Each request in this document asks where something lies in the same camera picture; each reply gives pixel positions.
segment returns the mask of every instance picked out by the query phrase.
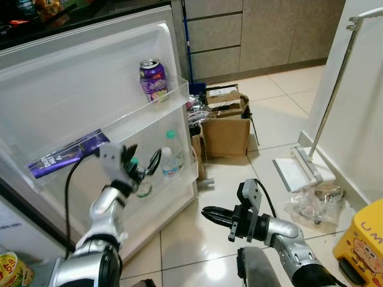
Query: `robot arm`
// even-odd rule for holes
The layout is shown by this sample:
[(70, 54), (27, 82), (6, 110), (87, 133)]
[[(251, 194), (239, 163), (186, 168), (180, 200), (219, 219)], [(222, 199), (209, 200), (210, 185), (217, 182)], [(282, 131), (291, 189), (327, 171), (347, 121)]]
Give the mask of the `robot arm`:
[(105, 143), (96, 156), (112, 179), (90, 208), (92, 225), (76, 244), (75, 252), (62, 261), (53, 275), (50, 287), (118, 287), (122, 261), (118, 250), (127, 237), (122, 215), (127, 198), (135, 193), (145, 176), (152, 175), (161, 158), (154, 153), (146, 169), (132, 160), (137, 146)]
[[(256, 239), (273, 247), (295, 287), (344, 286), (322, 266), (298, 226), (266, 214), (258, 215), (262, 195), (255, 180), (247, 179), (241, 183), (237, 196), (241, 204), (236, 205), (233, 211), (208, 206), (202, 209), (202, 215), (216, 224), (229, 227), (229, 240), (232, 242), (235, 237), (246, 237), (248, 242)], [(251, 261), (257, 258), (247, 258), (244, 254), (244, 249), (238, 250), (238, 274), (247, 287), (256, 286), (256, 282), (247, 280), (245, 266), (253, 265)]]

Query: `plastic bottle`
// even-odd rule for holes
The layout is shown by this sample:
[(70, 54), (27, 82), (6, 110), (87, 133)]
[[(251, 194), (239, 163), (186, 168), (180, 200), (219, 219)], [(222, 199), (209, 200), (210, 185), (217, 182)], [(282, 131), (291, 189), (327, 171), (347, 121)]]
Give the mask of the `plastic bottle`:
[(169, 147), (162, 148), (161, 167), (163, 175), (166, 178), (175, 176), (180, 170), (177, 158), (173, 155), (172, 150)]
[(166, 132), (166, 141), (168, 147), (172, 150), (172, 153), (178, 160), (178, 167), (181, 168), (184, 165), (184, 150), (180, 138), (175, 130), (168, 130)]

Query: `cardboard box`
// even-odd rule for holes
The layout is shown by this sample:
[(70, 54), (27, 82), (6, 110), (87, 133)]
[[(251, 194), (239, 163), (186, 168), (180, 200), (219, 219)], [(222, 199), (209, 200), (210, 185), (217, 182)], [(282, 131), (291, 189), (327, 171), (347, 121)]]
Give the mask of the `cardboard box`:
[(250, 136), (250, 120), (210, 118), (202, 123), (208, 157), (244, 157)]
[(222, 118), (241, 115), (248, 106), (248, 98), (238, 92), (238, 85), (207, 88), (206, 100), (211, 110), (209, 117)]
[(191, 145), (196, 152), (197, 161), (198, 161), (198, 180), (206, 179), (206, 170), (203, 166), (203, 162), (206, 160), (206, 149), (205, 149), (205, 139), (201, 133), (196, 136), (191, 137)]

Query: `white wall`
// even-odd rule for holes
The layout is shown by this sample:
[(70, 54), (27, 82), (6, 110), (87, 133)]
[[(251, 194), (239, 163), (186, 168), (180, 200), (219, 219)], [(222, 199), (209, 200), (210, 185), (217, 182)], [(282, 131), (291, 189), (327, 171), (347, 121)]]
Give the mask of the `white wall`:
[[(351, 32), (351, 16), (383, 6), (381, 0), (347, 0), (304, 132), (314, 138), (329, 101)], [(319, 141), (367, 202), (382, 194), (383, 17), (365, 20)]]

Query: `clear plastic bag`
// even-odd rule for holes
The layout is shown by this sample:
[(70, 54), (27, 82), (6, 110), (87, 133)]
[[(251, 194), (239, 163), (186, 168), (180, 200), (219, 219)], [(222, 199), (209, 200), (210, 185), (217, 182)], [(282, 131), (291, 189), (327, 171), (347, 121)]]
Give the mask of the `clear plastic bag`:
[(337, 225), (343, 205), (344, 191), (335, 185), (313, 187), (293, 194), (285, 205), (291, 215), (300, 215), (316, 224), (329, 222)]

